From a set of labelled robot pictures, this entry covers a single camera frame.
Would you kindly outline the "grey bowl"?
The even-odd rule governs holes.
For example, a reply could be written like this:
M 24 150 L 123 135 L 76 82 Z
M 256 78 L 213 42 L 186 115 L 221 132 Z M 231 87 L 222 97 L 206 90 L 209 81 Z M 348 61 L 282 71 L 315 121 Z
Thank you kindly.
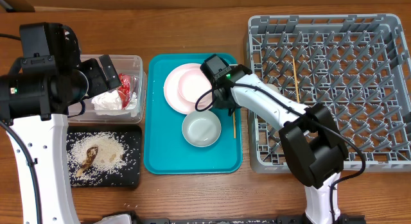
M 182 134 L 185 140 L 198 148 L 214 144 L 220 137 L 222 126 L 219 118 L 211 111 L 194 111 L 182 122 Z

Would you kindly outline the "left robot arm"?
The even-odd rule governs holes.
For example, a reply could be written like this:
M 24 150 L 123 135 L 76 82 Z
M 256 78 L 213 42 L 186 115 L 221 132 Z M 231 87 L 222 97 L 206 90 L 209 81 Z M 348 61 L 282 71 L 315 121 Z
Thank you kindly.
M 25 223 L 78 223 L 67 166 L 69 107 L 121 85 L 108 55 L 81 61 L 74 31 L 25 24 L 23 55 L 1 77 L 1 127 L 17 163 Z

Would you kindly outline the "cream paper cup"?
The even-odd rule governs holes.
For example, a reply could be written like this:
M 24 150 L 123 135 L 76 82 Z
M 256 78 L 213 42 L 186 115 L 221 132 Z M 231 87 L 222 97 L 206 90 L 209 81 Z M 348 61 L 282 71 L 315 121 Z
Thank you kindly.
M 269 87 L 270 89 L 276 91 L 277 93 L 280 93 L 279 89 L 275 85 L 272 85 L 272 84 L 269 84 L 269 83 L 266 83 L 265 85 L 267 87 Z

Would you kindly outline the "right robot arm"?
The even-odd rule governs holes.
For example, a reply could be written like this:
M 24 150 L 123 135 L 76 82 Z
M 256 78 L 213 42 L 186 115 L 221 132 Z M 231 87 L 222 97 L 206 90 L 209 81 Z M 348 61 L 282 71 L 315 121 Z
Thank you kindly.
M 305 223 L 335 223 L 340 216 L 335 185 L 348 156 L 347 146 L 331 112 L 292 101 L 264 84 L 244 65 L 230 66 L 218 55 L 200 70 L 209 80 L 211 106 L 232 114 L 245 107 L 278 132 L 286 164 L 304 185 Z

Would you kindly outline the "white napkin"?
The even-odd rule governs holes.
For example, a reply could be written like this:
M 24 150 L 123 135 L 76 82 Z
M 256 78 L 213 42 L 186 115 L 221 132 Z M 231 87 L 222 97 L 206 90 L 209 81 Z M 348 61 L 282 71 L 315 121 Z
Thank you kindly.
M 123 100 L 117 90 L 112 92 L 104 92 L 93 97 L 91 103 L 94 105 L 96 114 L 99 116 L 117 116 L 131 112 L 137 106 L 137 94 L 132 93 L 132 97 L 125 108 L 123 108 Z

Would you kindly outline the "wooden chopstick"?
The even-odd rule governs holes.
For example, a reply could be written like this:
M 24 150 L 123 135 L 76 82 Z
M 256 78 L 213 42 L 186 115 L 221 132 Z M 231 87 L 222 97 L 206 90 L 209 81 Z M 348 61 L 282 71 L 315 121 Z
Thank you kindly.
M 296 95 L 296 101 L 300 103 L 300 96 L 299 96 L 299 82 L 297 79 L 297 72 L 296 72 L 296 67 L 295 67 L 295 58 L 292 58 L 292 66 L 293 66 L 293 78 L 295 82 L 295 95 Z
M 236 139 L 236 113 L 232 113 L 232 122 L 233 122 L 233 138 Z

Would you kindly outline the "red snack wrapper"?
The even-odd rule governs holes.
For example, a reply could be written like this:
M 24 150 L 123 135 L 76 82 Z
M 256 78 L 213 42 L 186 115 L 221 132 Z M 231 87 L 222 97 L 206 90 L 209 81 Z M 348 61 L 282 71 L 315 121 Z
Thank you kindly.
M 121 86 L 117 88 L 117 92 L 122 101 L 122 109 L 125 109 L 130 103 L 130 98 L 132 96 L 132 77 L 127 74 L 120 74 L 119 79 L 121 81 Z

